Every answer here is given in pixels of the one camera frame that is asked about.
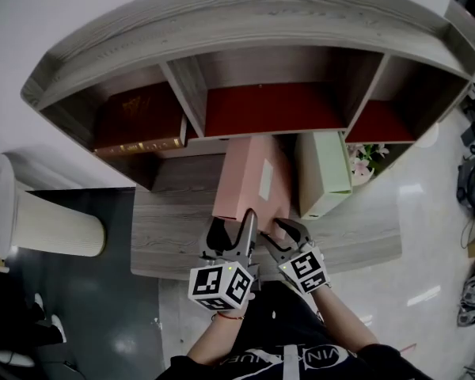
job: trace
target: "black shirt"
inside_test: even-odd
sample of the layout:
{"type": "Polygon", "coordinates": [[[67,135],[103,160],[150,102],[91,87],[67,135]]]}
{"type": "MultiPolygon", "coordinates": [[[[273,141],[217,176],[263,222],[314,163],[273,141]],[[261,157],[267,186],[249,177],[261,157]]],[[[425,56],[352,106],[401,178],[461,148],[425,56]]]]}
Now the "black shirt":
{"type": "Polygon", "coordinates": [[[304,300],[278,282],[266,283],[250,302],[227,359],[209,367],[176,356],[158,380],[181,378],[429,379],[389,346],[370,345],[357,354],[342,348],[304,300]]]}
{"type": "Polygon", "coordinates": [[[385,345],[370,345],[357,355],[334,344],[287,345],[249,349],[232,355],[216,367],[195,363],[186,356],[171,359],[171,367],[158,380],[180,378],[311,380],[311,379],[429,379],[385,345]]]}

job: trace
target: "hand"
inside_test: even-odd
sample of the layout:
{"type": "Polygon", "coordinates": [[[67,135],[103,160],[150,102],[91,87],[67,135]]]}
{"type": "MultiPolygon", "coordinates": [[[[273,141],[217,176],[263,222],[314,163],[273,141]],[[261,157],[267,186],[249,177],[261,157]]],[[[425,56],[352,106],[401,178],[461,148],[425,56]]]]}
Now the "hand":
{"type": "Polygon", "coordinates": [[[250,294],[248,295],[248,298],[245,301],[245,304],[243,304],[243,307],[240,308],[239,310],[229,310],[229,311],[222,311],[222,315],[225,315],[226,317],[231,317],[231,318],[238,318],[238,317],[244,317],[246,314],[246,310],[248,309],[248,302],[250,300],[253,300],[255,298],[255,294],[250,291],[250,294]]]}

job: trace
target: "red bracelet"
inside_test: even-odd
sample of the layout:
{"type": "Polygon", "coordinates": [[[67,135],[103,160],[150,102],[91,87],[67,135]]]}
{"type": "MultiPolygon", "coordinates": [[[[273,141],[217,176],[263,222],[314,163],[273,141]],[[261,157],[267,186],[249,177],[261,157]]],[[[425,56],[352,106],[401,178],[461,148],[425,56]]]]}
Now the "red bracelet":
{"type": "Polygon", "coordinates": [[[227,318],[228,320],[241,320],[243,321],[245,319],[245,316],[243,315],[242,317],[227,317],[226,315],[223,315],[222,313],[218,312],[216,313],[215,315],[219,315],[220,317],[224,317],[224,318],[227,318]]]}

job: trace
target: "white floor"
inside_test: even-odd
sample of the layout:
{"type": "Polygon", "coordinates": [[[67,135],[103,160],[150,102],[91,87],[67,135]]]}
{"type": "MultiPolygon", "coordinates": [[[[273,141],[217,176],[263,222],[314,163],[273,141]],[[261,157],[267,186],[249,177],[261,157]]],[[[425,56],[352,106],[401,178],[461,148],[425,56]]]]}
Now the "white floor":
{"type": "MultiPolygon", "coordinates": [[[[455,198],[464,149],[459,135],[467,126],[459,111],[452,112],[439,125],[435,145],[413,147],[385,172],[397,187],[401,259],[331,276],[333,290],[382,343],[397,349],[415,344],[405,357],[437,379],[460,378],[475,355],[475,329],[456,326],[462,284],[473,263],[460,246],[468,214],[455,198]]],[[[160,290],[161,311],[164,303],[183,315],[160,316],[168,366],[173,354],[186,353],[211,315],[184,301],[184,284],[161,280],[160,290]]]]}

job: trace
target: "wooden desk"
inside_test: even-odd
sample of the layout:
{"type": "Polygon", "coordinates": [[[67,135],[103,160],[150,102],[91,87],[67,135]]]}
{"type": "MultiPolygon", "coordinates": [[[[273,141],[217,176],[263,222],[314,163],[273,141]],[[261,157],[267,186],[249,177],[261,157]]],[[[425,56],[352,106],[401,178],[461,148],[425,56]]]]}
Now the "wooden desk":
{"type": "MultiPolygon", "coordinates": [[[[153,190],[138,186],[132,222],[131,270],[141,276],[188,280],[197,241],[211,216],[223,155],[165,161],[153,190]]],[[[295,216],[294,202],[291,218],[295,216]]],[[[303,221],[325,255],[329,273],[363,268],[401,256],[396,187],[389,171],[359,188],[318,221],[303,221]]],[[[253,261],[263,280],[280,279],[258,237],[253,261]]]]}

